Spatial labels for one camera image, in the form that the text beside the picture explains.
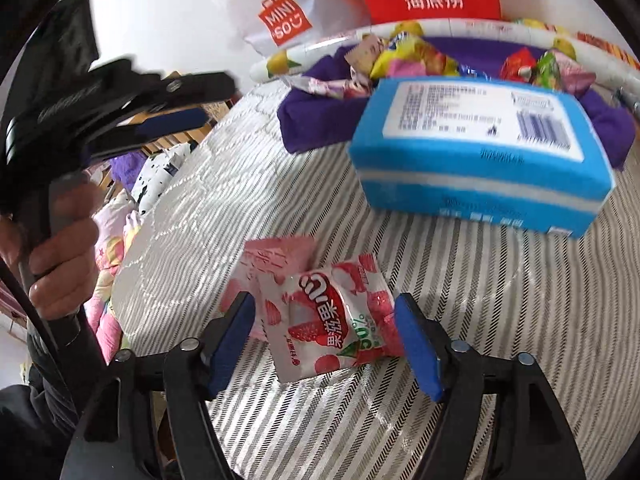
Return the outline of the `person's left hand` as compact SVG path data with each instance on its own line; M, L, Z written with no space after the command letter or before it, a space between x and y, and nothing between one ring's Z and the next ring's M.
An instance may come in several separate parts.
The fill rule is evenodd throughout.
M102 203L101 190L91 182L60 194L53 209L70 224L29 253L30 272L39 280L28 296L47 321L76 313L93 294L99 275L94 258L99 229L92 215Z

